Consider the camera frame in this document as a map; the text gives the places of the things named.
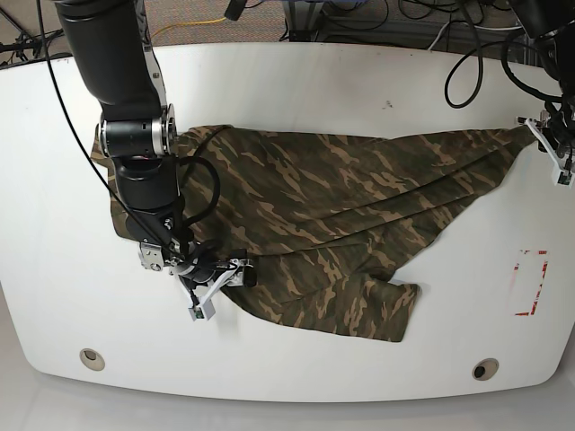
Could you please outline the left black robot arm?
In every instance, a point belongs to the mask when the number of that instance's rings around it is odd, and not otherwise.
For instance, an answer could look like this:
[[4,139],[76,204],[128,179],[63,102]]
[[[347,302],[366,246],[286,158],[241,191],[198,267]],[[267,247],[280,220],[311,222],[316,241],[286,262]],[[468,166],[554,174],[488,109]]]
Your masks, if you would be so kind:
[[[510,1],[521,25],[504,39],[500,62],[507,78],[520,90],[544,103],[546,119],[535,124],[538,141],[556,158],[560,173],[574,173],[574,3],[572,1]],[[559,96],[523,83],[509,66],[509,47],[526,36],[544,71],[558,83]]]

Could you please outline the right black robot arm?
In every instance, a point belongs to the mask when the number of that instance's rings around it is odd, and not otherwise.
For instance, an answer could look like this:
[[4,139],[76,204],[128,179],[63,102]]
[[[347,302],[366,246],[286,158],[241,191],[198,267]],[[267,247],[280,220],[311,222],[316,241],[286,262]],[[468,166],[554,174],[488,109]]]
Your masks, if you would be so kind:
[[[102,107],[98,143],[112,163],[111,195],[127,214],[125,226],[139,244],[142,266],[173,268],[189,288],[255,286],[246,251],[221,260],[220,242],[196,242],[190,229],[216,209],[221,182],[214,165],[199,154],[176,153],[174,110],[143,3],[57,1],[55,7],[84,84]],[[204,210],[185,217],[180,182],[196,166],[211,177],[212,197]]]

